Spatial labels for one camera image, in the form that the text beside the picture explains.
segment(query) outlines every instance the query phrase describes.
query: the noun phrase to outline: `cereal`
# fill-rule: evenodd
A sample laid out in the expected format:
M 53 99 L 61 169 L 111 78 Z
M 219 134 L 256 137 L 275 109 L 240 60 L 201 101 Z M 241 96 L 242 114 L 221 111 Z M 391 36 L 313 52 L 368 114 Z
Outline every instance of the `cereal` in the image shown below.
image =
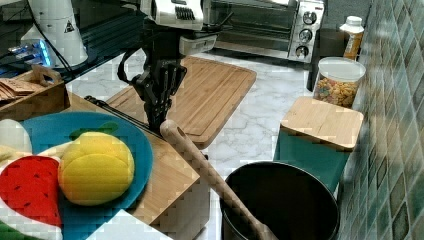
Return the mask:
M 318 80 L 314 98 L 324 102 L 350 108 L 355 99 L 358 85 L 356 82 L 338 82 L 329 78 Z

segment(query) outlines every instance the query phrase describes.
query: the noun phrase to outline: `wooden spoon handle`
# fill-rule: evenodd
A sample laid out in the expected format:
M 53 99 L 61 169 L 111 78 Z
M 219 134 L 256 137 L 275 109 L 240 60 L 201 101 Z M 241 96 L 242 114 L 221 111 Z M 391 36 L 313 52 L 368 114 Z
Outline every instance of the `wooden spoon handle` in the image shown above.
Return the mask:
M 186 162 L 206 180 L 209 186 L 219 195 L 224 202 L 237 214 L 240 214 L 248 224 L 251 225 L 261 239 L 261 233 L 265 231 L 264 225 L 257 220 L 246 208 L 238 196 L 221 178 L 213 166 L 206 160 L 205 156 L 194 145 L 190 138 L 172 120 L 166 120 L 160 127 L 164 139 L 186 160 Z

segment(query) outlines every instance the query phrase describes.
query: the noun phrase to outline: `white countertop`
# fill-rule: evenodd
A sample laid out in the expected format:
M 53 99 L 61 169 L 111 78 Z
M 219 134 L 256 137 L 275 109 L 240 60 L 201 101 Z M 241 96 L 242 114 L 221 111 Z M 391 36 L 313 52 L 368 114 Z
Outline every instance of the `white countertop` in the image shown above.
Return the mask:
M 143 240 L 172 240 L 124 210 L 119 211 L 87 240 L 140 239 L 140 236 L 143 236 Z
M 297 97 L 312 95 L 305 88 L 308 74 L 303 70 L 303 65 L 299 63 L 296 69 L 289 68 L 274 65 L 272 59 L 263 57 L 240 60 L 209 53 L 197 54 L 195 57 L 225 62 L 257 72 L 256 82 L 250 91 L 212 144 L 203 150 L 209 155 L 211 164 L 225 179 L 235 169 L 249 162 L 271 161 L 281 119 Z M 121 59 L 122 55 L 68 83 L 68 90 L 81 97 L 91 95 L 101 100 L 108 100 L 128 86 L 119 81 L 116 75 Z M 141 73 L 144 60 L 145 55 L 141 50 L 127 60 L 126 71 L 129 79 Z M 113 227 L 113 224 L 109 224 L 105 226 L 106 230 L 102 231 L 108 231 L 108 228 Z M 122 232 L 129 231 L 127 227 L 119 229 Z M 219 201 L 212 191 L 210 220 L 196 240 L 217 240 L 220 232 Z

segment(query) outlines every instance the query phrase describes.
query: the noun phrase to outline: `red watermelon slice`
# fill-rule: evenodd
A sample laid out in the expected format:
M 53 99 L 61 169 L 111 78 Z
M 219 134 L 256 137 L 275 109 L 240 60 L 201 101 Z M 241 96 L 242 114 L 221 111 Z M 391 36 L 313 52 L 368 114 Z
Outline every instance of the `red watermelon slice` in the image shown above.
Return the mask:
M 58 166 L 28 156 L 0 167 L 0 239 L 62 239 Z

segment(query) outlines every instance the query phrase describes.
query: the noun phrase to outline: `toaster oven door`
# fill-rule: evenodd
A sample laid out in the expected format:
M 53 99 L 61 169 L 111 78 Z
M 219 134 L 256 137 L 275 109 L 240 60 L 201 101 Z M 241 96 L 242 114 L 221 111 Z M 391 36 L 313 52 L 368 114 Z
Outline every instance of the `toaster oven door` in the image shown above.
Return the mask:
M 212 0 L 210 22 L 231 12 L 231 30 L 219 34 L 215 47 L 287 58 L 296 8 L 257 0 Z

